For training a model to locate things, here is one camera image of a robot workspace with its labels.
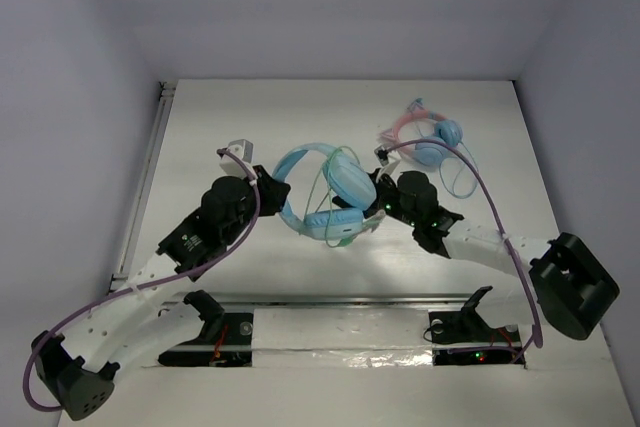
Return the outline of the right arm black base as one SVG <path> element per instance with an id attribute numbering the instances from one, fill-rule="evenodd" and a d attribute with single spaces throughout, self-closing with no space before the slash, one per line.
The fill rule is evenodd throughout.
<path id="1" fill-rule="evenodd" d="M 523 343 L 518 327 L 490 327 L 477 312 L 491 286 L 476 290 L 458 310 L 429 313 L 423 339 L 433 350 L 436 366 L 523 364 Z"/>

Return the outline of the light blue headphones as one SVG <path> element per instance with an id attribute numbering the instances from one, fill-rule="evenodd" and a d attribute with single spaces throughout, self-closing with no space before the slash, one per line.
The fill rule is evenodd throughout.
<path id="1" fill-rule="evenodd" d="M 324 156 L 309 191 L 304 215 L 297 216 L 289 203 L 280 212 L 283 222 L 297 234 L 325 243 L 330 248 L 350 245 L 358 236 L 377 230 L 386 217 L 378 211 L 367 217 L 376 199 L 376 189 L 348 146 L 308 143 L 288 152 L 271 176 L 285 181 L 303 157 L 317 152 Z"/>

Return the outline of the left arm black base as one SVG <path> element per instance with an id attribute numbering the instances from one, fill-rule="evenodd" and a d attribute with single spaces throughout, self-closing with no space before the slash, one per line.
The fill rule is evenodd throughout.
<path id="1" fill-rule="evenodd" d="M 226 311 L 203 290 L 188 293 L 183 303 L 193 307 L 201 324 L 198 335 L 158 357 L 164 367 L 251 367 L 254 314 Z"/>

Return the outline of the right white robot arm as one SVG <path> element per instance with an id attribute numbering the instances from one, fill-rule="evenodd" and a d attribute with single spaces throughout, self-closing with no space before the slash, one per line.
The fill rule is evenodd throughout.
<path id="1" fill-rule="evenodd" d="M 551 240 L 506 233 L 474 223 L 438 202 L 426 174 L 403 172 L 397 180 L 380 168 L 370 174 L 372 207 L 412 228 L 426 252 L 469 261 L 517 277 L 540 319 L 574 340 L 587 339 L 620 295 L 620 287 L 581 238 L 563 232 Z"/>

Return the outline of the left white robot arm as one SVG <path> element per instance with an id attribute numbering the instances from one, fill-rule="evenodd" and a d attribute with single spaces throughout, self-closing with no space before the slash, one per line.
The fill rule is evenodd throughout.
<path id="1" fill-rule="evenodd" d="M 216 179 L 128 283 L 32 341 L 23 392 L 35 374 L 59 410 L 84 420 L 109 399 L 126 368 L 183 341 L 217 341 L 224 308 L 196 284 L 247 239 L 258 218 L 280 213 L 290 190 L 283 175 L 260 165 Z"/>

